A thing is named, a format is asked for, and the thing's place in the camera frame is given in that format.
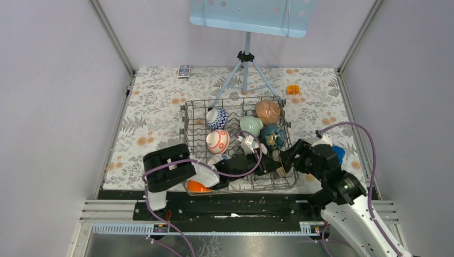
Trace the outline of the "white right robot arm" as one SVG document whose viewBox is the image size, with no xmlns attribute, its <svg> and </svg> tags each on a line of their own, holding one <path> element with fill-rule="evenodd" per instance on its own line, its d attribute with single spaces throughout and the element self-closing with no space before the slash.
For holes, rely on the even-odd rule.
<svg viewBox="0 0 454 257">
<path fill-rule="evenodd" d="M 311 219 L 323 219 L 361 256 L 411 256 L 379 217 L 359 179 L 342 169 L 331 144 L 299 139 L 279 153 L 285 170 L 314 176 L 321 189 L 308 197 Z"/>
</svg>

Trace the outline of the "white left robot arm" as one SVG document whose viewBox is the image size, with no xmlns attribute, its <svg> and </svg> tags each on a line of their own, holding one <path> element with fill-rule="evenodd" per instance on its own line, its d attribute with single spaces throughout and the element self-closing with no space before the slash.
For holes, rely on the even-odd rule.
<svg viewBox="0 0 454 257">
<path fill-rule="evenodd" d="M 282 167 L 279 160 L 258 152 L 205 163 L 190 154 L 184 143 L 148 153 L 142 161 L 147 200 L 145 212 L 153 220 L 160 220 L 166 213 L 167 190 L 186 180 L 210 190 L 220 190 L 250 174 L 262 176 Z"/>
</svg>

